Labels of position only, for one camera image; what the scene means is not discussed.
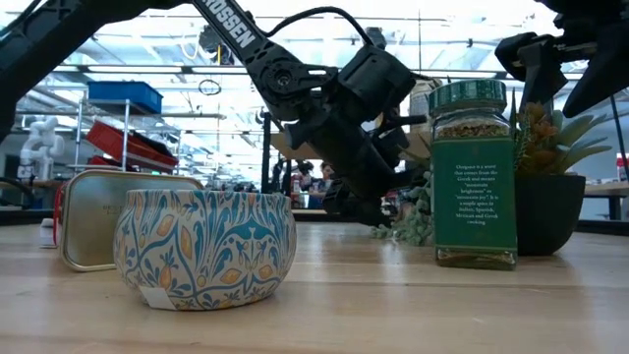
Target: workbench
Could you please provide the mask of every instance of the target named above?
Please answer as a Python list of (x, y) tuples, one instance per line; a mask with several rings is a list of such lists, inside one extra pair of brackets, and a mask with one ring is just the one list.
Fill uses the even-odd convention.
[(116, 271), (75, 273), (0, 228), (0, 352), (625, 353), (629, 238), (575, 234), (513, 272), (442, 268), (431, 248), (357, 224), (299, 224), (275, 295), (205, 313), (151, 310)]

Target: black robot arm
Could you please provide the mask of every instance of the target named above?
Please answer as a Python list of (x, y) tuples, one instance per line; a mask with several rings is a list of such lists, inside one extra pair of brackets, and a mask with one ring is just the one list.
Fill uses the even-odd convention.
[[(0, 38), (0, 106), (2, 128), (11, 127), (16, 102), (52, 72), (102, 26), (130, 20), (149, 8), (168, 9), (181, 0), (48, 0)], [(373, 45), (346, 12), (332, 7), (290, 17), (271, 32), (259, 29), (253, 16), (233, 0), (190, 0), (246, 67), (274, 119), (293, 122), (284, 134), (292, 149), (308, 144), (331, 164), (339, 178), (325, 198), (328, 211), (357, 216), (368, 224), (388, 223), (379, 211), (390, 189), (408, 185), (396, 174), (397, 134), (368, 135), (361, 124), (389, 112), (409, 94), (415, 77), (399, 60)], [(302, 63), (268, 39), (302, 18), (334, 12), (359, 32), (364, 46), (340, 72), (334, 67)]]
[(563, 112), (571, 118), (629, 87), (629, 20), (622, 0), (596, 4), (536, 0), (558, 15), (562, 36), (534, 32), (503, 39), (495, 55), (514, 79), (525, 82), (523, 102), (546, 103), (567, 83), (561, 64), (589, 60)]

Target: oregano jar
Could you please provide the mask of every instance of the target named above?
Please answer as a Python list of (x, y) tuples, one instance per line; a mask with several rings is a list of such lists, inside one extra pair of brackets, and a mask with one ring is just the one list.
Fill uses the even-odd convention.
[(513, 141), (506, 86), (461, 81), (429, 95), (435, 257), (440, 266), (514, 269)]

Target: storage bin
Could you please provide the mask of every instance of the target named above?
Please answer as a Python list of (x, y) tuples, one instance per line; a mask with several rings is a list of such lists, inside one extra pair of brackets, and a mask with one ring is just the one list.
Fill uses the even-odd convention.
[[(124, 133), (121, 130), (95, 121), (87, 133), (87, 140), (115, 160), (122, 161)], [(172, 173), (179, 160), (161, 154), (138, 138), (129, 135), (127, 139), (127, 162), (156, 171)]]
[(92, 105), (114, 114), (125, 113), (129, 99), (132, 114), (160, 114), (162, 95), (144, 82), (89, 82), (87, 99)]

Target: black plant pot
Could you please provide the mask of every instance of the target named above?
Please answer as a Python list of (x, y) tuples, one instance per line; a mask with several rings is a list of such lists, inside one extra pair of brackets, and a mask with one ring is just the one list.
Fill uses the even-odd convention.
[(586, 178), (575, 175), (516, 177), (520, 256), (550, 256), (577, 227)]

